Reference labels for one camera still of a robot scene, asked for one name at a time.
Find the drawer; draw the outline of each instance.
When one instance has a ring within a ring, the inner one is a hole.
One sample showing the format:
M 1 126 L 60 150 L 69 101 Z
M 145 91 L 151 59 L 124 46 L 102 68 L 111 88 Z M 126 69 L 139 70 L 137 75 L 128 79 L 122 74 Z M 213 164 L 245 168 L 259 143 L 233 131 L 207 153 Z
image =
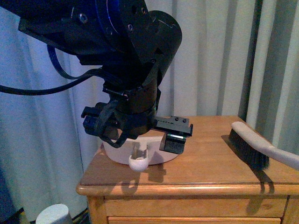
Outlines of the drawer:
M 280 224 L 280 218 L 109 217 L 109 224 Z
M 282 217 L 286 197 L 161 196 L 108 198 L 108 217 Z

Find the white curtain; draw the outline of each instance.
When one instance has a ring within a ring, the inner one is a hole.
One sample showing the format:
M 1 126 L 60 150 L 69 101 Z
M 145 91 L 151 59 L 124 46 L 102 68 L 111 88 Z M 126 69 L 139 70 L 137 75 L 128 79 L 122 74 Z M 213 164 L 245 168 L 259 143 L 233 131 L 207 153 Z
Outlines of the white curtain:
M 298 153 L 298 3 L 264 0 L 255 43 L 260 2 L 146 0 L 149 10 L 171 14 L 183 32 L 160 85 L 158 115 L 247 116 L 277 146 Z M 67 83 L 46 45 L 17 31 L 16 16 L 0 8 L 0 21 L 0 84 L 46 89 Z M 90 69 L 62 52 L 58 58 L 73 76 Z M 55 203 L 66 204 L 72 217 L 86 208 L 75 187 L 100 142 L 85 134 L 80 115 L 85 106 L 108 101 L 102 84 L 93 77 L 48 96 L 0 93 L 0 167 L 15 209 L 23 207 L 29 221 Z
M 299 3 L 264 0 L 247 122 L 280 149 L 299 154 Z

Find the black bristles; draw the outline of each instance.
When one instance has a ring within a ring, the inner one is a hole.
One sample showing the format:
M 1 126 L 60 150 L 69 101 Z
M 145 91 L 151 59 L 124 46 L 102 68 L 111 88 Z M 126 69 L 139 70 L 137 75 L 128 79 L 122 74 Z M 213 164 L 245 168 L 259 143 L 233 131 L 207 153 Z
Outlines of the black bristles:
M 269 166 L 269 157 L 251 147 L 234 129 L 229 134 L 229 141 L 236 148 L 241 159 L 252 169 L 263 170 Z

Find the brush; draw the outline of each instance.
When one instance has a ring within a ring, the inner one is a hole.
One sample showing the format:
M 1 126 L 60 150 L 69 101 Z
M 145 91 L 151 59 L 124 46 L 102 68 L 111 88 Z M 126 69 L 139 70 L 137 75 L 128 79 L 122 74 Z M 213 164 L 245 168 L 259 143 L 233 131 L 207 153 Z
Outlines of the brush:
M 269 166 L 269 157 L 299 170 L 299 156 L 274 147 L 245 123 L 232 123 L 230 142 L 241 151 L 243 160 L 255 170 Z

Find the wooden table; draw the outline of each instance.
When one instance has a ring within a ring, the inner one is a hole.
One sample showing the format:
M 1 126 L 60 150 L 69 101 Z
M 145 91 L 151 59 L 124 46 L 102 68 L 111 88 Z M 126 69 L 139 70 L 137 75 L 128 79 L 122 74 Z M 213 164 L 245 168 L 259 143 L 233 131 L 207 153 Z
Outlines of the wooden table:
M 251 170 L 228 141 L 237 120 L 190 117 L 184 153 L 142 173 L 100 149 L 77 186 L 93 224 L 299 224 L 299 171 L 274 160 Z

